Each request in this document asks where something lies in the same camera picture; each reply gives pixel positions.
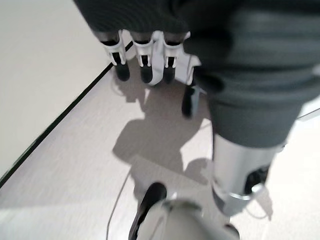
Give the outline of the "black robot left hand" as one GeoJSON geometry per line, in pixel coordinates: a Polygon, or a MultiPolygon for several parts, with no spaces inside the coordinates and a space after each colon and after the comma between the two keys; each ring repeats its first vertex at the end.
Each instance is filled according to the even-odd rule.
{"type": "Polygon", "coordinates": [[[241,212],[264,186],[277,148],[302,106],[320,94],[317,0],[77,0],[100,42],[125,29],[162,31],[200,64],[194,82],[207,94],[213,127],[216,205],[241,212]]]}

